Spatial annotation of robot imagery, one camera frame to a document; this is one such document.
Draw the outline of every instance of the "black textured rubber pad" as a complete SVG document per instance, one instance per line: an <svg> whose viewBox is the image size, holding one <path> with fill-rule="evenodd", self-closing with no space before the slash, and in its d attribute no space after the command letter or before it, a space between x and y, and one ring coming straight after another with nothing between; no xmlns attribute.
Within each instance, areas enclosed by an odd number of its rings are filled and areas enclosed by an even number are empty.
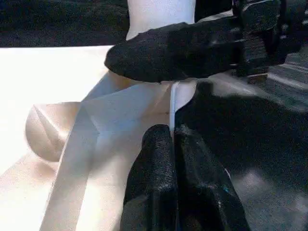
<svg viewBox="0 0 308 231"><path fill-rule="evenodd" d="M174 231L177 211L173 142L167 125L155 125L128 175L120 230Z"/></svg>
<svg viewBox="0 0 308 231"><path fill-rule="evenodd" d="M227 171L202 137L182 125L175 136L183 231L249 231Z"/></svg>

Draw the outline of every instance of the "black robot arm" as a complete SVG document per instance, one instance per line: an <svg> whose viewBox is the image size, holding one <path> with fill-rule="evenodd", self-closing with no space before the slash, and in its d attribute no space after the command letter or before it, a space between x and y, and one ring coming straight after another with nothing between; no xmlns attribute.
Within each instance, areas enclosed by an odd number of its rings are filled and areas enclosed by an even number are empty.
<svg viewBox="0 0 308 231"><path fill-rule="evenodd" d="M146 82L205 78L230 69L239 77L266 75L269 66L283 64L307 41L307 5L306 0L234 0L233 16L141 33L114 46L105 65Z"/></svg>

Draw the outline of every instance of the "white surface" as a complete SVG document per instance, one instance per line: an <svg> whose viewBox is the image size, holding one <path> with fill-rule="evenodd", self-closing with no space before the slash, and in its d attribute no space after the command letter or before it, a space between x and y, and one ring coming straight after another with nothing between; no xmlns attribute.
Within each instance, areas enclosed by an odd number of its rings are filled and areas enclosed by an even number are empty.
<svg viewBox="0 0 308 231"><path fill-rule="evenodd" d="M39 230L55 179L56 167L30 154L25 142L31 106L83 100L110 77L103 65L109 48L0 49L0 230ZM106 82L102 90L119 88Z"/></svg>
<svg viewBox="0 0 308 231"><path fill-rule="evenodd" d="M32 105L81 101L107 73L110 46L0 49L0 175L27 153Z"/></svg>

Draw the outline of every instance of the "table surface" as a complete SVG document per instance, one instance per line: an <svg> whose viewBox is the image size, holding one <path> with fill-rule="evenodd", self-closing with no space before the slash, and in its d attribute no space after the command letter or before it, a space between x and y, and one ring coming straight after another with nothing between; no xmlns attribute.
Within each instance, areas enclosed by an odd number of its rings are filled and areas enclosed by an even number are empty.
<svg viewBox="0 0 308 231"><path fill-rule="evenodd" d="M83 100L107 72L109 48L0 49L1 229L38 230L55 177L56 166L42 163L27 147L31 106Z"/></svg>

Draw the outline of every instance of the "white fabric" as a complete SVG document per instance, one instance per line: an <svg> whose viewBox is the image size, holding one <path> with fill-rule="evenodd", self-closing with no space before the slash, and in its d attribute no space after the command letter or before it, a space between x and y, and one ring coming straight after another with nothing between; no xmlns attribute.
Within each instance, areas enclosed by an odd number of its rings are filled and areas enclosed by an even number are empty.
<svg viewBox="0 0 308 231"><path fill-rule="evenodd" d="M0 230L38 231L55 178L26 144L31 106L84 99L108 71L109 48L0 49Z"/></svg>
<svg viewBox="0 0 308 231"><path fill-rule="evenodd" d="M194 23L196 0L128 0L127 40L149 29L174 23Z"/></svg>

